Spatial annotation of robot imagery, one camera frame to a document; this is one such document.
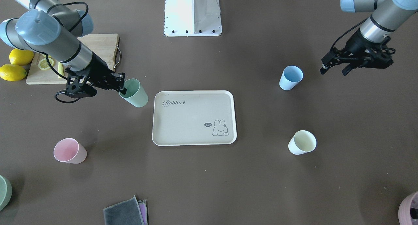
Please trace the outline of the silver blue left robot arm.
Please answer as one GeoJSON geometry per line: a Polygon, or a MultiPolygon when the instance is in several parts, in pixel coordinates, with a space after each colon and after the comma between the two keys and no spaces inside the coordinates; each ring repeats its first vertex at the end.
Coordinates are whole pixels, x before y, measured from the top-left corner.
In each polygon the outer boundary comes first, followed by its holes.
{"type": "Polygon", "coordinates": [[[341,50],[334,45],[322,58],[321,74],[331,67],[346,63],[342,70],[347,75],[356,68],[385,69],[393,64],[394,48],[388,48],[390,34],[417,12],[418,0],[340,0],[344,12],[371,12],[358,23],[356,32],[341,50]]]}

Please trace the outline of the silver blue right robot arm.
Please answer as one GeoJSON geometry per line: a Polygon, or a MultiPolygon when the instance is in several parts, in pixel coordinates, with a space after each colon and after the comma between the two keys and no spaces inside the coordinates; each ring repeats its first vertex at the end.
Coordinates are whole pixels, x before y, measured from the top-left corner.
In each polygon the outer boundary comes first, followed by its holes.
{"type": "Polygon", "coordinates": [[[79,37],[93,30],[88,9],[71,10],[59,0],[15,0],[27,12],[1,23],[7,45],[52,56],[65,66],[67,85],[56,93],[78,101],[97,94],[96,88],[126,94],[123,72],[115,73],[79,37]]]}

